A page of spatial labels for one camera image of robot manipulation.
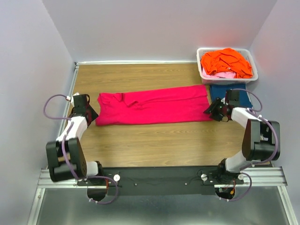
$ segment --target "blue cloth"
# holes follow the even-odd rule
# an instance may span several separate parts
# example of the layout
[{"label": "blue cloth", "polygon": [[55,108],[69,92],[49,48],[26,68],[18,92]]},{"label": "blue cloth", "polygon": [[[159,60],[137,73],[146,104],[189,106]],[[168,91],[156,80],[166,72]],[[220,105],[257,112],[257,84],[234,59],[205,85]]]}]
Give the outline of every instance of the blue cloth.
[{"label": "blue cloth", "polygon": [[[246,84],[238,83],[238,84],[230,84],[230,85],[211,85],[210,86],[210,96],[211,100],[214,101],[217,97],[220,99],[225,98],[226,90],[242,88],[246,89]],[[249,100],[249,97],[245,91],[240,91],[240,106],[246,108],[252,108],[252,104]]]}]

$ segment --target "plastic basket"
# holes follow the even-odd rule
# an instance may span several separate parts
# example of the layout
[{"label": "plastic basket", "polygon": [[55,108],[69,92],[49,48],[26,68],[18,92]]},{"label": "plastic basket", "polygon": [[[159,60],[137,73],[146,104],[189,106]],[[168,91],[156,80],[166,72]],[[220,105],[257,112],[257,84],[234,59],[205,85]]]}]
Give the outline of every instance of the plastic basket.
[{"label": "plastic basket", "polygon": [[200,60],[202,58],[202,56],[205,53],[208,52],[213,52],[213,51],[217,51],[217,50],[222,50],[224,48],[198,48],[197,50],[197,63],[198,63],[198,69],[199,69],[199,73],[200,73],[200,77],[202,79],[202,83],[206,84],[206,85],[210,85],[210,84],[219,84],[219,85],[227,85],[227,84],[233,84],[233,83],[248,83],[250,81],[256,81],[258,79],[258,73],[257,73],[257,69],[254,63],[254,60],[250,54],[250,52],[247,49],[243,49],[243,48],[232,48],[236,51],[238,51],[239,53],[241,53],[241,55],[250,63],[251,67],[252,67],[252,74],[253,77],[249,78],[249,79],[243,79],[243,78],[233,78],[233,79],[229,79],[229,78],[211,78],[211,77],[204,77],[202,75],[202,66],[200,63]]}]

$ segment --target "laundry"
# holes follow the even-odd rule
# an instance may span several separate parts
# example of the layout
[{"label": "laundry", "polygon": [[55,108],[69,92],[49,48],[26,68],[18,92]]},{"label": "laundry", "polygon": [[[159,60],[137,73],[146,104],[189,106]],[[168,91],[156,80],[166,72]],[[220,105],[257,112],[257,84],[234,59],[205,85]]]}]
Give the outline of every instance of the laundry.
[{"label": "laundry", "polygon": [[127,93],[100,93],[96,125],[208,121],[204,85]]},{"label": "laundry", "polygon": [[[211,85],[210,86],[210,96],[211,100],[214,101],[217,97],[225,98],[226,90],[241,88],[246,89],[244,83],[231,84],[231,85]],[[245,91],[240,91],[240,106],[246,108],[252,108],[249,96]]]},{"label": "laundry", "polygon": [[208,78],[235,78],[236,73],[235,72],[220,72],[220,73],[216,73],[214,75],[208,75],[205,71],[205,69],[202,69],[202,75],[204,77],[208,77]]},{"label": "laundry", "polygon": [[235,72],[235,78],[251,78],[253,76],[250,63],[239,52],[231,48],[205,53],[201,58],[201,65],[208,75]]}]

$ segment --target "gray wall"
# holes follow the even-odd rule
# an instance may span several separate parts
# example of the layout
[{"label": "gray wall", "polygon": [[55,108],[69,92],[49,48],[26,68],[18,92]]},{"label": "gray wall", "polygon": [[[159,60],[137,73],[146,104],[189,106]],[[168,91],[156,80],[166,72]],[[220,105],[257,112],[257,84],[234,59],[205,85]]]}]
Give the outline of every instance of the gray wall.
[{"label": "gray wall", "polygon": [[276,0],[43,0],[75,61],[196,60],[249,48]]},{"label": "gray wall", "polygon": [[248,87],[264,104],[263,115],[281,125],[281,156],[288,193],[300,221],[300,1],[278,0],[251,51],[259,71]]},{"label": "gray wall", "polygon": [[[45,144],[58,121],[46,99],[67,93],[74,64],[41,0],[0,2],[0,224],[27,224]],[[62,99],[49,113],[62,113]]]}]

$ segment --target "wooden tabletop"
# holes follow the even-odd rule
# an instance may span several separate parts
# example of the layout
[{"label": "wooden tabletop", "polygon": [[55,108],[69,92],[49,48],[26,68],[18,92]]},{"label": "wooden tabletop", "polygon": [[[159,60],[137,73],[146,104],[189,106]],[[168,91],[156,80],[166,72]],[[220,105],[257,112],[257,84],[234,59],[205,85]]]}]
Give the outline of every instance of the wooden tabletop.
[{"label": "wooden tabletop", "polygon": [[[89,94],[99,113],[100,92],[196,84],[201,84],[197,64],[81,65],[74,93]],[[241,149],[243,136],[243,128],[232,121],[102,127],[93,122],[81,145],[87,161],[103,166],[217,165]]]}]

